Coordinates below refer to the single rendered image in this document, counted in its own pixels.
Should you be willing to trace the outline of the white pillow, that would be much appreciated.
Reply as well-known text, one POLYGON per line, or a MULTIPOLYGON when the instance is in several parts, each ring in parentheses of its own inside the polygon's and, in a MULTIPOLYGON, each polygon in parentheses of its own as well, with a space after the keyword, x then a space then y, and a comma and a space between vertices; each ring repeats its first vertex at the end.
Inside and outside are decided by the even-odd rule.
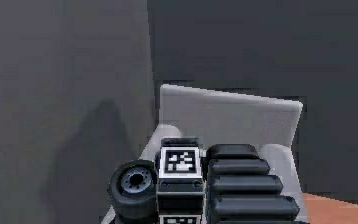
POLYGON ((259 154, 269 163, 270 173, 281 179, 285 189, 290 188, 296 172, 291 149, 284 145, 266 144, 259 149, 259 154))
POLYGON ((140 159, 154 161, 156 153, 160 150, 161 141, 164 138, 181 137, 182 133, 177 127, 167 124, 159 124, 143 149, 140 159))

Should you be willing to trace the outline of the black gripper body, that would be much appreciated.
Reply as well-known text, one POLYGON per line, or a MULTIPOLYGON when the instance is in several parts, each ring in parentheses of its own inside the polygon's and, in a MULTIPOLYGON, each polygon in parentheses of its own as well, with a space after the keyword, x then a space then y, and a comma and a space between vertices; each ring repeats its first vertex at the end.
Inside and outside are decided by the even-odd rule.
POLYGON ((123 224, 155 224, 157 175, 152 161, 133 160, 111 176, 108 194, 118 220, 123 224))

